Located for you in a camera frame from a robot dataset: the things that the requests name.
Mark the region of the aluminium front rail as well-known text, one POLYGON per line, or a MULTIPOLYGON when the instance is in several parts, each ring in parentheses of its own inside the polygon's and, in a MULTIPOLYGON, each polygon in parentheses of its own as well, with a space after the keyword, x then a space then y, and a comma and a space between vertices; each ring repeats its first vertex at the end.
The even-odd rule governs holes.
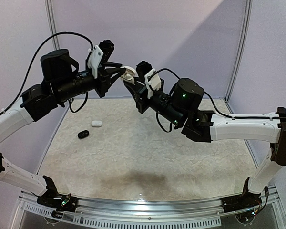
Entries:
POLYGON ((286 219, 275 186, 263 198, 262 211, 253 208, 224 212, 220 197, 201 200, 147 202, 81 197, 74 213, 56 218, 53 209, 37 204, 21 192, 13 229, 286 229, 286 219))

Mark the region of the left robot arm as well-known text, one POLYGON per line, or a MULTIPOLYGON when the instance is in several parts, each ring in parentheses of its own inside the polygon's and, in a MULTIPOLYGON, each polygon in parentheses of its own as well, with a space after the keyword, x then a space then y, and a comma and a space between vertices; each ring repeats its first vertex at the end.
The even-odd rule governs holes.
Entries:
MULTIPOLYGON (((95 46, 89 52, 86 69, 82 72, 67 49, 55 50, 42 56, 43 81, 24 91, 17 102, 0 117, 0 143, 80 94, 95 90, 100 98, 104 97, 112 84, 126 71, 120 63, 108 60, 112 52, 112 48, 102 50, 95 46)), ((61 196, 51 178, 37 176, 12 165, 1 152, 0 181, 42 197, 51 207, 61 203, 61 196)))

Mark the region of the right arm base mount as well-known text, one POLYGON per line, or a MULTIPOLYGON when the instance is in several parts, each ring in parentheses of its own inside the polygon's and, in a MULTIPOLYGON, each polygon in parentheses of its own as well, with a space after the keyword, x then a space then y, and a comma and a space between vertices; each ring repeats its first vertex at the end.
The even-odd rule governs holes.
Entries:
POLYGON ((246 208, 252 208, 258 205, 257 210, 254 210, 253 212, 253 215, 257 215, 265 208, 269 196, 268 186, 264 187, 264 194, 266 196, 266 201, 265 204, 262 206, 261 193, 254 194, 249 192, 248 188, 249 180, 250 180, 249 177, 245 180, 243 191, 241 194, 221 198, 224 213, 242 210, 246 208))

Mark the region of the aluminium corner post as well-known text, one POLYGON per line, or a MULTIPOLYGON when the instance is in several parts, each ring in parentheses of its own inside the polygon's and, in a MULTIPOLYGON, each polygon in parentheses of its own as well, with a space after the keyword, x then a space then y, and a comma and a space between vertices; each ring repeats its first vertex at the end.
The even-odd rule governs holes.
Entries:
MULTIPOLYGON (((46 13, 48 18, 48 25, 50 29, 50 34, 54 35, 57 33, 56 23, 55 23, 55 17, 54 17, 54 7, 53 7, 53 1, 52 0, 45 0, 45 7, 46 7, 46 13)), ((58 36, 54 36, 52 38, 53 47, 55 50, 60 48, 60 43, 58 36)))
POLYGON ((239 37, 239 42, 238 42, 238 47, 237 47, 236 58, 235 58, 234 66, 233 66, 233 71, 232 71, 230 82, 228 84, 228 88, 225 93, 225 101, 227 103, 231 99, 234 85, 235 85, 236 78, 237 78, 237 74, 239 71, 239 67, 241 65, 241 60, 242 60, 242 56, 243 56, 244 49, 245 49, 246 37, 248 33, 251 10, 252 10, 252 1, 247 0, 246 5, 245 5, 245 10, 244 10, 244 15, 243 15, 243 22, 242 22, 242 27, 240 31, 240 37, 239 37))

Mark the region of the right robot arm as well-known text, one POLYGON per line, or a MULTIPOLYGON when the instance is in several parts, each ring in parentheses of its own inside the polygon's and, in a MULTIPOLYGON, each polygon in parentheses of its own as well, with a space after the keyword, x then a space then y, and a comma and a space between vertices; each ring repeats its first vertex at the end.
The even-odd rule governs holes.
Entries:
POLYGON ((279 107, 267 114, 224 114, 214 110, 199 110, 204 89, 189 78, 181 78, 169 94, 163 91, 164 81, 155 83, 146 78, 122 78, 124 86, 135 100, 136 108, 143 114, 151 108, 156 116, 169 121, 168 132, 180 128, 181 133, 194 142, 243 139, 270 143, 268 155, 249 177, 243 192, 237 198, 241 208, 247 208, 255 201, 268 182, 286 166, 286 109, 279 107))

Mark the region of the black charging case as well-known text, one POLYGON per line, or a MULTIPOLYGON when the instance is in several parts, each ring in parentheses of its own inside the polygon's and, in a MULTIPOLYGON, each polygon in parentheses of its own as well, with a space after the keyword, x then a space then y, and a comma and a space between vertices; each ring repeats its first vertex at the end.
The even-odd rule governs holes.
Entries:
POLYGON ((84 138, 88 137, 89 135, 90 135, 90 132, 88 130, 83 130, 77 134, 77 137, 79 139, 84 139, 84 138))

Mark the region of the right aluminium corner post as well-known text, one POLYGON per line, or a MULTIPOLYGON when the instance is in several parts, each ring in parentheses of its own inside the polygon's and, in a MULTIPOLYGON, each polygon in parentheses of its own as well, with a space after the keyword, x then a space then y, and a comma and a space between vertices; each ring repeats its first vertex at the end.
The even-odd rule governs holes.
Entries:
POLYGON ((232 71, 230 82, 228 84, 228 88, 225 93, 225 101, 227 103, 231 99, 234 85, 235 85, 236 78, 237 78, 237 74, 239 71, 239 67, 241 65, 241 60, 242 60, 242 56, 243 56, 244 49, 245 49, 246 37, 248 33, 251 10, 252 10, 252 1, 247 0, 246 5, 245 5, 245 10, 244 10, 244 15, 243 15, 243 22, 242 22, 242 27, 240 31, 240 37, 239 37, 239 42, 238 42, 238 47, 237 47, 236 58, 235 58, 234 66, 233 66, 233 71, 232 71))

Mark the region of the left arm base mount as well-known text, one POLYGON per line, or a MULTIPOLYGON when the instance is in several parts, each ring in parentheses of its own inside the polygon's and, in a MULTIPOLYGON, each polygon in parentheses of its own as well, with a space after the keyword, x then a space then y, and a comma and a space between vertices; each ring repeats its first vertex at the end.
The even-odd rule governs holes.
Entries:
POLYGON ((46 207, 55 208, 58 212, 75 212, 79 199, 70 193, 68 195, 58 193, 50 177, 43 175, 42 178, 46 182, 46 192, 37 197, 37 203, 46 207))

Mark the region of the white oval charging case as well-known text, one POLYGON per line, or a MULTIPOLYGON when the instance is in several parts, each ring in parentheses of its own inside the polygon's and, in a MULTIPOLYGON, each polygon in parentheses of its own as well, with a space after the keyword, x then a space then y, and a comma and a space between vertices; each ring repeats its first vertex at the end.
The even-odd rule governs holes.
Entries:
POLYGON ((93 120, 93 121, 91 122, 91 127, 96 127, 96 128, 98 128, 98 127, 102 127, 102 125, 103 125, 103 123, 102 123, 102 121, 100 121, 100 120, 93 120))

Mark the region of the left aluminium corner post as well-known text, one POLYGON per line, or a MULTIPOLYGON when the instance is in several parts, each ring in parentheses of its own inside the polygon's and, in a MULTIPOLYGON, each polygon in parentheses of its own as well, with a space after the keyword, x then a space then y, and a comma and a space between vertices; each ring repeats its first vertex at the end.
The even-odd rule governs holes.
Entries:
MULTIPOLYGON (((57 33, 56 23, 55 23, 55 17, 54 17, 54 7, 53 7, 53 1, 52 0, 45 0, 45 7, 46 7, 46 13, 48 18, 48 25, 50 29, 50 34, 54 35, 57 33)), ((60 43, 58 36, 54 36, 52 38, 53 47, 55 50, 60 48, 60 43)))

